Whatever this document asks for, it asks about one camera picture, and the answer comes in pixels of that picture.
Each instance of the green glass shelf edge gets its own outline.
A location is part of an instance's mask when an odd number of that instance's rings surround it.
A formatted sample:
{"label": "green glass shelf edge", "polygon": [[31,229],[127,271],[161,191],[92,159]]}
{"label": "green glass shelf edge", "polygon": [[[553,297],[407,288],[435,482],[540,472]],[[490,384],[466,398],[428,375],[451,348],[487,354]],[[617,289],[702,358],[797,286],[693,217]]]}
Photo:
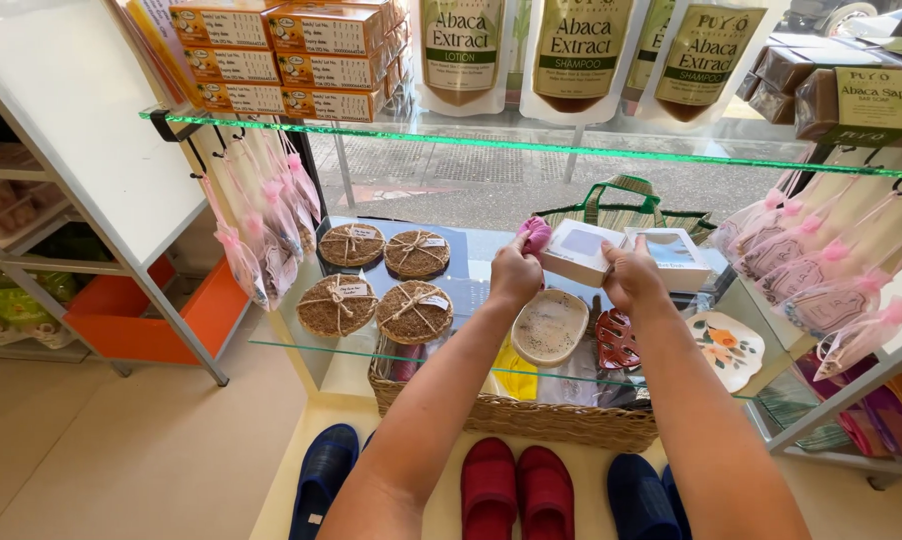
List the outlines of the green glass shelf edge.
{"label": "green glass shelf edge", "polygon": [[[138,117],[151,120],[153,109],[138,112]],[[181,122],[186,124],[204,124],[212,126],[227,126],[231,128],[259,128],[265,130],[301,132],[324,135],[341,135],[351,137],[366,137],[373,139],[389,139],[395,141],[437,142],[445,144],[468,144],[472,146],[488,146],[493,148],[505,148],[511,150],[533,150],[537,152],[559,152],[565,154],[589,154],[593,156],[607,156],[612,158],[635,158],[639,160],[657,160],[660,162],[685,162],[693,164],[708,164],[712,166],[748,166],[769,169],[790,169],[811,171],[819,173],[836,173],[862,176],[886,176],[902,178],[902,171],[877,167],[846,167],[841,165],[827,165],[820,163],[791,163],[787,161],[772,161],[765,159],[744,159],[741,157],[716,157],[711,155],[691,155],[688,153],[661,153],[645,152],[640,150],[621,150],[615,148],[591,148],[587,146],[565,146],[561,144],[546,144],[541,142],[516,142],[506,140],[488,140],[481,138],[459,138],[454,136],[430,135],[418,133],[400,133],[380,131],[374,129],[333,128],[329,126],[310,126],[299,124],[275,124],[271,122],[253,122],[250,120],[229,120],[224,118],[209,118],[202,116],[179,116],[168,113],[165,116],[168,122]]]}
{"label": "green glass shelf edge", "polygon": [[[321,353],[343,353],[343,354],[352,355],[355,357],[365,357],[365,358],[370,358],[370,359],[386,359],[386,360],[391,360],[391,361],[405,361],[405,362],[418,362],[418,363],[425,362],[425,360],[419,360],[416,358],[404,358],[401,356],[392,356],[389,354],[380,354],[377,352],[361,352],[361,351],[354,351],[354,350],[327,349],[327,348],[323,348],[323,347],[307,347],[304,345],[292,345],[292,344],[288,344],[288,343],[276,343],[275,341],[265,341],[262,339],[254,339],[253,337],[248,338],[247,342],[253,343],[255,345],[270,345],[272,347],[274,347],[274,346],[286,347],[288,349],[298,349],[298,350],[302,350],[302,351],[317,351],[317,352],[321,352]],[[534,375],[536,377],[550,377],[553,379],[563,379],[565,381],[581,381],[583,383],[594,383],[596,385],[613,385],[615,387],[631,387],[631,388],[647,388],[648,387],[646,384],[633,384],[631,382],[621,382],[621,381],[617,381],[617,380],[598,380],[595,378],[571,376],[568,374],[541,373],[541,372],[531,374],[526,371],[504,369],[504,368],[497,368],[497,367],[492,367],[491,371],[499,372],[499,373],[514,373],[514,374],[518,374],[518,375]],[[781,403],[787,403],[787,404],[792,404],[792,405],[801,405],[801,406],[812,407],[812,408],[816,407],[817,405],[820,405],[819,402],[805,403],[805,402],[800,402],[800,401],[796,401],[793,399],[760,398],[757,396],[737,396],[734,394],[731,394],[731,397],[735,398],[735,399],[739,399],[739,400],[748,400],[748,401],[760,402],[760,403],[765,403],[765,404],[768,404],[771,402],[781,402]]]}

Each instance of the forearm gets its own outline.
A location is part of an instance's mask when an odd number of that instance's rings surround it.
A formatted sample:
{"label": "forearm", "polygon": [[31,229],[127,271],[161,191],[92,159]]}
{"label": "forearm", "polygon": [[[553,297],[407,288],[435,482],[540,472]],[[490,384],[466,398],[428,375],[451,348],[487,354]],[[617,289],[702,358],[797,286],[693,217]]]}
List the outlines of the forearm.
{"label": "forearm", "polygon": [[517,312],[493,299],[478,308],[398,394],[352,475],[373,475],[423,509]]}
{"label": "forearm", "polygon": [[631,322],[661,443],[695,536],[809,538],[740,400],[721,384],[670,300],[636,305]]}

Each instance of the ceramic soap dish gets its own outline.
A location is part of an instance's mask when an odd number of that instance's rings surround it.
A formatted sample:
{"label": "ceramic soap dish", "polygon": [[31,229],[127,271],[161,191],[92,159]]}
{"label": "ceramic soap dish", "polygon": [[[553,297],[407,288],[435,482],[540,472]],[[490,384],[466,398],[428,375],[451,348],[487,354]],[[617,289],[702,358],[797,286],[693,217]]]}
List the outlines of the ceramic soap dish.
{"label": "ceramic soap dish", "polygon": [[545,289],[524,306],[511,328],[511,347],[531,365],[562,365],[588,327],[588,306],[560,289]]}

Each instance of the woven coaster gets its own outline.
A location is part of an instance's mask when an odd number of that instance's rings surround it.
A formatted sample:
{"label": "woven coaster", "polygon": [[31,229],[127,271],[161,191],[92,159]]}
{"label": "woven coaster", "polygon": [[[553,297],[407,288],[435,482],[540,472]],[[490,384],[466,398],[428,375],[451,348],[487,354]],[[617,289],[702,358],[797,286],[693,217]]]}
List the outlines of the woven coaster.
{"label": "woven coaster", "polygon": [[317,242],[321,256],[337,266],[361,266],[374,261],[385,247],[385,235],[377,227],[348,223],[330,228]]}
{"label": "woven coaster", "polygon": [[404,345],[437,338],[451,326],[453,316],[454,306],[445,291],[416,280],[392,287],[374,310],[381,334]]}
{"label": "woven coaster", "polygon": [[322,338],[341,338],[372,320],[378,299],[372,285],[359,276],[327,276],[304,291],[297,320],[304,330]]}
{"label": "woven coaster", "polygon": [[405,230],[387,240],[385,265],[398,276],[419,278],[448,264],[451,246],[440,234],[427,230]]}

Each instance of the floral plate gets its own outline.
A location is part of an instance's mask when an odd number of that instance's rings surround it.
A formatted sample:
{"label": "floral plate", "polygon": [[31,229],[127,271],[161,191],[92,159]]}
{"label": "floral plate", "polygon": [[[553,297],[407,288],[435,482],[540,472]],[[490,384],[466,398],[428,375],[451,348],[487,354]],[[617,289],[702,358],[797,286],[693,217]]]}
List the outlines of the floral plate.
{"label": "floral plate", "polygon": [[751,328],[718,311],[685,321],[697,348],[728,392],[737,392],[761,369],[764,340]]}

